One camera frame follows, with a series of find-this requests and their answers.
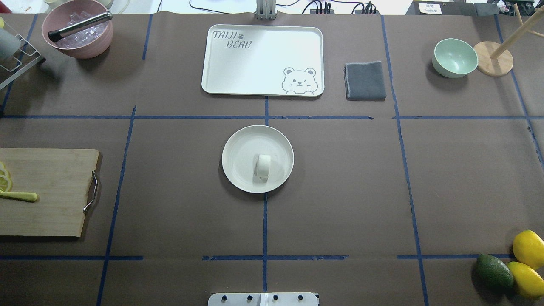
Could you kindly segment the bamboo cutting board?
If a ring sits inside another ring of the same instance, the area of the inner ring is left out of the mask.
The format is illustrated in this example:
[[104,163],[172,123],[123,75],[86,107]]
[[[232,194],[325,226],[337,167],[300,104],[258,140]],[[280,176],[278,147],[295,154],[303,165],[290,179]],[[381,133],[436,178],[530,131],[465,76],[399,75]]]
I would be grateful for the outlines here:
[[1,235],[79,238],[99,151],[2,148],[0,156],[11,191],[37,194],[33,203],[1,199]]

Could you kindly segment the mint green bowl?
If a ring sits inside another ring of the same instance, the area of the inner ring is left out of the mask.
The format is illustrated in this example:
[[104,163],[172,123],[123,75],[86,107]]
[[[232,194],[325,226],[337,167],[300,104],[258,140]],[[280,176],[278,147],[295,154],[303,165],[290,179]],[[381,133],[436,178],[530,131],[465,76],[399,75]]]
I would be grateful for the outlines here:
[[447,38],[435,45],[432,64],[435,71],[443,77],[460,78],[476,70],[478,56],[468,43]]

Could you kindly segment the wooden mug stand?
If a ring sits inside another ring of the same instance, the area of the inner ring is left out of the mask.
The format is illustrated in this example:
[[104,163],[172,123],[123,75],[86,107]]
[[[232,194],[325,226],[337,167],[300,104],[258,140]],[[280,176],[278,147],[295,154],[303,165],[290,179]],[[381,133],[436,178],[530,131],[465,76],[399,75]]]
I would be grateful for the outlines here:
[[530,16],[526,22],[523,22],[521,17],[519,17],[520,26],[513,35],[503,43],[496,43],[493,41],[482,41],[477,43],[473,48],[477,54],[478,70],[485,75],[492,77],[501,77],[511,72],[514,60],[508,48],[528,32],[543,37],[542,33],[532,31],[532,27],[543,18],[543,15],[544,10],[541,7],[536,8],[534,14]]

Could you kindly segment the grey cup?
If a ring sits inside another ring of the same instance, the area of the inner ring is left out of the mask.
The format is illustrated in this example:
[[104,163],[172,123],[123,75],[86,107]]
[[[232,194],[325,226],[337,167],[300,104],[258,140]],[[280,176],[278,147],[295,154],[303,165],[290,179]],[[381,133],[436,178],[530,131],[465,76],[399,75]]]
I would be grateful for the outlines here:
[[21,46],[21,40],[12,35],[12,33],[1,28],[0,29],[0,59],[12,57],[19,50]]

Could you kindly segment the lemon slice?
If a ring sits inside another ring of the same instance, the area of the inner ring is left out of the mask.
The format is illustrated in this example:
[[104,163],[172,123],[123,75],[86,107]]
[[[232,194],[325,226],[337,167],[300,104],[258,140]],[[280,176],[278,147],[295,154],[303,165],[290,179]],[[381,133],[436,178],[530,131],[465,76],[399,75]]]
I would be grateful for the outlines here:
[[0,176],[5,176],[5,177],[9,177],[9,171],[8,169],[6,169],[5,165],[0,162]]
[[0,191],[10,192],[12,188],[12,180],[8,175],[0,175]]

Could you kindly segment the pink bowl with ice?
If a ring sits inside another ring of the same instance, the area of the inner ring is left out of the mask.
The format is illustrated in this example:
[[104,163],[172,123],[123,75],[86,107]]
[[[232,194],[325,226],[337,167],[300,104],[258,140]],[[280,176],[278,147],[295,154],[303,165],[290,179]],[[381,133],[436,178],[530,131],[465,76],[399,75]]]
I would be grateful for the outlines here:
[[80,31],[58,42],[49,40],[47,33],[106,11],[108,11],[107,8],[95,0],[72,0],[65,2],[54,8],[45,17],[45,21],[42,24],[42,37],[50,46],[70,57],[90,59],[99,56],[107,50],[113,40],[114,28],[111,20],[101,24],[101,26],[106,26],[105,29]]

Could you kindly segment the green avocado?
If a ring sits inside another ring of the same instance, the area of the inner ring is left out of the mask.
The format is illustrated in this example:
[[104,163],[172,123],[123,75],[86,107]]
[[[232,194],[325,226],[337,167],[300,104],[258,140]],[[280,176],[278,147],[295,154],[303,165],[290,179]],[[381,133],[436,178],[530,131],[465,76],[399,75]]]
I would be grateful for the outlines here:
[[480,254],[476,259],[475,272],[482,283],[492,291],[504,293],[513,289],[513,274],[499,258]]

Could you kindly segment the cream round plate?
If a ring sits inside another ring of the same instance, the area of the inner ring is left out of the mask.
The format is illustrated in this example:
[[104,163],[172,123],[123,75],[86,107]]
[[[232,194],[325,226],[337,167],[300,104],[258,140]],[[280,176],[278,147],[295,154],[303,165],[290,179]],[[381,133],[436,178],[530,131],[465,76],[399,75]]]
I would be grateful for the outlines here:
[[[260,154],[272,157],[268,179],[255,176]],[[294,151],[288,138],[279,130],[265,125],[252,125],[238,130],[226,142],[221,158],[229,181],[249,193],[266,193],[281,186],[294,167]]]

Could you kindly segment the grey folded cloth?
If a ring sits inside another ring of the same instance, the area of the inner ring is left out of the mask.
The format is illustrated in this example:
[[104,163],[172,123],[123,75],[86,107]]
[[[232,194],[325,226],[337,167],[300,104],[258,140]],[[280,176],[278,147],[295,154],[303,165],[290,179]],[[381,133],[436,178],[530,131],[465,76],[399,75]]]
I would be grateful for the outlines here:
[[383,101],[387,97],[381,61],[346,63],[344,77],[348,100]]

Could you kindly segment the white mounting post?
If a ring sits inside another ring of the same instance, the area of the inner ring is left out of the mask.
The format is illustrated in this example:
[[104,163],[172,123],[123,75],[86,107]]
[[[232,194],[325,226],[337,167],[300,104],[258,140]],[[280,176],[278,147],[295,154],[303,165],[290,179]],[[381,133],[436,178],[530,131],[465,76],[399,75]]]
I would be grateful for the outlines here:
[[210,295],[208,306],[318,306],[313,292],[245,292]]

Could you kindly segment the yellow plastic knife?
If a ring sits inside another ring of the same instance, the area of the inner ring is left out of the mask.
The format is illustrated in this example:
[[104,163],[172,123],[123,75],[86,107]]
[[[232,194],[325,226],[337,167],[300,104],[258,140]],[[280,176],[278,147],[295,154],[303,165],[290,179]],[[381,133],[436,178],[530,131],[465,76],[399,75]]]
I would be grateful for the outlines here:
[[36,193],[31,192],[0,192],[0,197],[2,199],[12,199],[12,200],[21,200],[30,203],[34,203],[38,199]]

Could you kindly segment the black remote box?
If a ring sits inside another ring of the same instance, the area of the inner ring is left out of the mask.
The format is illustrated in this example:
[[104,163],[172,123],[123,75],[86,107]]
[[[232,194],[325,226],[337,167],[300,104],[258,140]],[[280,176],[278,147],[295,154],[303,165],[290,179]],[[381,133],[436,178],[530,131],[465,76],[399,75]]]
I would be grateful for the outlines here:
[[476,16],[473,3],[437,0],[414,0],[406,15]]

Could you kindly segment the white bear tray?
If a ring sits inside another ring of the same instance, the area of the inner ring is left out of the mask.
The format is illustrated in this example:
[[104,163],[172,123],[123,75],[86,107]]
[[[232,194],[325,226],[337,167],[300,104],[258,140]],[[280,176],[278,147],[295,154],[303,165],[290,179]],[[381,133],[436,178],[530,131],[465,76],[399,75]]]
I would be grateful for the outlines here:
[[201,87],[223,95],[319,96],[325,88],[323,42],[315,27],[213,25]]

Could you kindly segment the aluminium frame post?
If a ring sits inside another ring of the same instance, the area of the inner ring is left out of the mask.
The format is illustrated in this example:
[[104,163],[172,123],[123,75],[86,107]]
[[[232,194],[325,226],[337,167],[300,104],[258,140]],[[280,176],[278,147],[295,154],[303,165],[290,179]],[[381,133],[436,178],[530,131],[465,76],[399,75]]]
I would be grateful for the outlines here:
[[276,0],[256,0],[255,18],[258,20],[276,19]]

